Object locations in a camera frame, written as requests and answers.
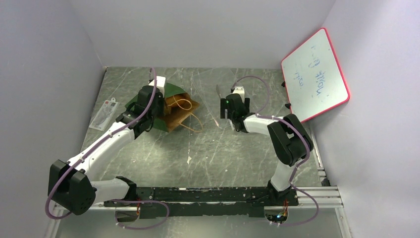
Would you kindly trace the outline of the green paper bag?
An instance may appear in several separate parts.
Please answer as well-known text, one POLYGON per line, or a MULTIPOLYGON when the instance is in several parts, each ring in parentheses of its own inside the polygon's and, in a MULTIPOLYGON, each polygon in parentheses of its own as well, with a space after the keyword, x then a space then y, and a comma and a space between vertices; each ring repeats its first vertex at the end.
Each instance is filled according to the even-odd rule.
MULTIPOLYGON (((154 84, 143 86, 138 94, 126 105, 126 110, 117 117, 117 122, 128 124, 145 110, 148 105, 154 84)), ((164 132, 171 132, 178 126, 183 126, 191 131, 192 128, 183 124, 183 121, 194 115, 194 110, 199 103, 191 99, 190 95, 181 87, 171 83, 162 86, 157 85, 153 102, 146 114, 136 123, 129 126, 134 130, 136 136, 143 132, 149 132, 152 128, 164 132)))

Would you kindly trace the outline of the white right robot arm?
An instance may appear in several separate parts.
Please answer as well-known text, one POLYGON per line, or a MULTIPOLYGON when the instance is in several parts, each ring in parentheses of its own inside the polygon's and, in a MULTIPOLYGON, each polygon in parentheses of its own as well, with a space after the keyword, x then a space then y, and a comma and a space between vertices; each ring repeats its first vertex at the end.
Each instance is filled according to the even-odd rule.
POLYGON ((228 119, 234 131, 270 137, 278 163, 267 185, 267 199, 272 205, 280 205, 292 187, 297 168, 314 148, 309 134, 295 114, 276 117, 251 113, 250 98, 245 97, 242 87, 235 87, 219 101, 220 117, 228 119))

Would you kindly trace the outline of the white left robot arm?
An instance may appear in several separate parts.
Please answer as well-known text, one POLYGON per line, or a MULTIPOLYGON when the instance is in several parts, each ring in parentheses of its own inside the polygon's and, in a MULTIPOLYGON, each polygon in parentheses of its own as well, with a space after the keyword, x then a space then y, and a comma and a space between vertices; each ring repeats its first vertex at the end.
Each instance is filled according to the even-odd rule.
POLYGON ((149 132, 164 112, 166 78, 156 76, 138 92, 116 121, 99 139, 78 155, 58 159, 50 167, 46 214, 52 218, 54 201, 74 215, 85 213, 93 204, 116 200, 131 206, 137 200, 136 184, 122 176, 100 181, 99 170, 127 144, 149 132))

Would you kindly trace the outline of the metal tongs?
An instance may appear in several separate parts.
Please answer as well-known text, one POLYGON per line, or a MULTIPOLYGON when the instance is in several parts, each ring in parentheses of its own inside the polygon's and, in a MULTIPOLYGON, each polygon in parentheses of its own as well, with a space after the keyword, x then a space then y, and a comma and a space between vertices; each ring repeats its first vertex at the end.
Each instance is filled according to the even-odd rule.
POLYGON ((216 89, 216 93, 217 93, 218 97, 219 97, 220 99, 222 99, 222 98, 223 98, 223 96, 222 96, 222 93, 221 93, 221 90, 220 90, 220 87, 219 87, 219 85, 218 85, 218 84, 216 85, 215 89, 216 89))

